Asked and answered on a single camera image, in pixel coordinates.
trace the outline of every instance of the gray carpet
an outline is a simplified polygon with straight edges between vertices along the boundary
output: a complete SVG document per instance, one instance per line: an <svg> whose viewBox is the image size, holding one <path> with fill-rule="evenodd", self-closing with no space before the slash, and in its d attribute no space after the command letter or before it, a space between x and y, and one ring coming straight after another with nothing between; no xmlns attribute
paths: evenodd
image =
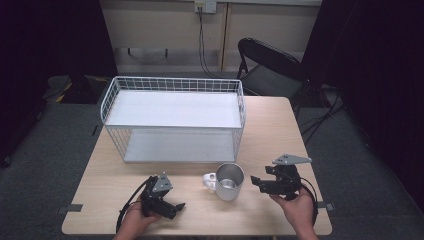
<svg viewBox="0 0 424 240"><path fill-rule="evenodd" d="M202 73L162 74L171 75L208 78ZM0 169L0 239L110 239L66 236L61 232L65 215L57 213L71 203L95 146L102 126L99 109L100 102L48 102L41 120L11 156L11 166ZM326 111L302 109L301 130ZM323 198L336 208L329 212L333 233L320 239L424 239L421 212L392 171L367 148L352 119L341 110L306 145Z"/></svg>

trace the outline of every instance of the metal bracket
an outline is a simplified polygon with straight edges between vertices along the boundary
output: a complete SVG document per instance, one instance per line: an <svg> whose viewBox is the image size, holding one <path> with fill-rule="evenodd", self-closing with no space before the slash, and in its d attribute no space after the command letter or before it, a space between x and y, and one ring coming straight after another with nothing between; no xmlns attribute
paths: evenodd
<svg viewBox="0 0 424 240"><path fill-rule="evenodd" d="M155 186L153 187L153 192L162 192L172 189L171 181L169 181L168 176L166 176L165 173L161 174L158 177L158 180L155 183Z"/></svg>
<svg viewBox="0 0 424 240"><path fill-rule="evenodd" d="M81 212L82 204L69 204L67 207L59 207L57 214L66 214L67 212Z"/></svg>
<svg viewBox="0 0 424 240"><path fill-rule="evenodd" d="M279 158L272 161L272 163L277 165L293 165L298 163L311 163L311 162L312 162L311 158L298 157L298 156L290 155L287 153L283 154Z"/></svg>
<svg viewBox="0 0 424 240"><path fill-rule="evenodd" d="M327 211L333 211L333 210L336 210L336 208L334 207L334 204L333 203L328 203L328 204L325 204L325 202L318 202L318 208L326 208L327 209Z"/></svg>

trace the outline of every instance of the electrical outlet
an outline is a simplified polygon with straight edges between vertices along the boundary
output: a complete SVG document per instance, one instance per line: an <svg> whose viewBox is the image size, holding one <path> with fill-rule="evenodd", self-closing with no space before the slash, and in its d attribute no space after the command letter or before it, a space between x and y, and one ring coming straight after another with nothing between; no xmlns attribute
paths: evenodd
<svg viewBox="0 0 424 240"><path fill-rule="evenodd" d="M216 13L216 2L206 1L205 2L206 13Z"/></svg>
<svg viewBox="0 0 424 240"><path fill-rule="evenodd" d="M205 1L194 1L194 12L199 12L199 9L201 9L201 12L206 12L206 3Z"/></svg>

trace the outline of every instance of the chair backrest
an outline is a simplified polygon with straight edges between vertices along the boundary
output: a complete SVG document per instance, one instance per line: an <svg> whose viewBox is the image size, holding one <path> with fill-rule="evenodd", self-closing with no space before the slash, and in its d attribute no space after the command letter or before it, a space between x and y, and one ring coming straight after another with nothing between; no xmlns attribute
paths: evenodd
<svg viewBox="0 0 424 240"><path fill-rule="evenodd" d="M248 72L245 57L281 75L306 82L307 77L301 63L293 56L253 38L243 38L238 43L242 63L239 75Z"/></svg>

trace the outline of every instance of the mug handle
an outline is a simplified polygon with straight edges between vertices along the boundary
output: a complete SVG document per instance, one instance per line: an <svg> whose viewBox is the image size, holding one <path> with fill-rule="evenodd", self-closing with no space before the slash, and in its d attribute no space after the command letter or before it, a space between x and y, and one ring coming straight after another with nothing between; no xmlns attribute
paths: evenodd
<svg viewBox="0 0 424 240"><path fill-rule="evenodd" d="M216 174L208 173L203 175L203 186L209 188L210 190L215 190L216 183Z"/></svg>

